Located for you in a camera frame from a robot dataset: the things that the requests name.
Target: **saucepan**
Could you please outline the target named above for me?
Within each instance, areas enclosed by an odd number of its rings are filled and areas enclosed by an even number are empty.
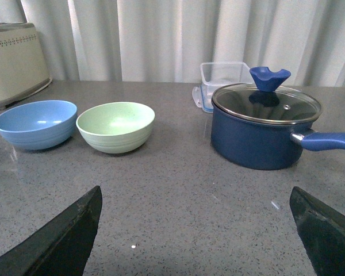
[[[255,84],[227,85],[212,96],[213,148],[226,159],[257,170],[287,168],[311,151],[345,150],[345,133],[311,129],[322,113],[313,97],[280,86],[287,70],[250,69]]]

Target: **blue handle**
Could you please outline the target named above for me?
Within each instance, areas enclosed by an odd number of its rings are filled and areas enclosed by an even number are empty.
[[[304,136],[301,146],[310,151],[345,150],[345,133],[313,132]]]
[[[272,72],[268,67],[253,67],[249,70],[260,91],[273,92],[291,75],[288,70]]]

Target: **lid rim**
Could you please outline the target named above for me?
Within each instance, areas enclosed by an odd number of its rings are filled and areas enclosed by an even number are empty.
[[[237,118],[240,118],[242,120],[249,121],[249,122],[258,122],[258,123],[267,124],[267,125],[297,125],[297,124],[304,124],[307,122],[314,122],[320,117],[320,115],[323,112],[323,107],[317,99],[313,98],[310,95],[303,93],[302,91],[299,91],[299,90],[296,90],[293,88],[289,88],[289,87],[285,87],[285,86],[280,86],[279,89],[287,89],[288,91],[293,91],[295,93],[299,93],[299,95],[304,96],[304,98],[309,99],[310,101],[306,101],[306,102],[308,104],[310,104],[312,107],[314,107],[314,109],[316,110],[316,113],[311,117],[302,118],[299,120],[269,120],[269,119],[255,118],[255,117],[251,117],[248,115],[243,115],[243,114],[240,114],[238,112],[234,112],[228,108],[225,108],[223,105],[221,105],[219,102],[217,102],[217,97],[218,97],[218,95],[220,95],[220,91],[223,91],[224,89],[226,89],[229,86],[244,86],[247,89],[255,89],[255,91],[258,91],[258,89],[256,89],[255,85],[243,84],[243,83],[239,84],[238,83],[238,84],[231,84],[231,85],[222,86],[221,88],[217,89],[212,95],[212,104],[214,107],[219,108],[220,110],[222,110],[223,112],[225,112],[229,115],[232,115],[234,117],[237,117]],[[300,97],[296,97],[296,95],[292,95],[291,97],[301,99]]]

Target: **blue bowl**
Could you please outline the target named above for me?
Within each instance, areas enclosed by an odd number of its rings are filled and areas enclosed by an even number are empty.
[[[67,101],[26,103],[0,114],[0,135],[25,150],[43,150],[67,140],[75,130],[77,108]]]

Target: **green bowl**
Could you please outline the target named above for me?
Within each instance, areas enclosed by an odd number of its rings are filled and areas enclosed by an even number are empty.
[[[144,144],[152,132],[155,112],[136,102],[112,102],[83,112],[76,120],[86,142],[96,150],[121,154]]]

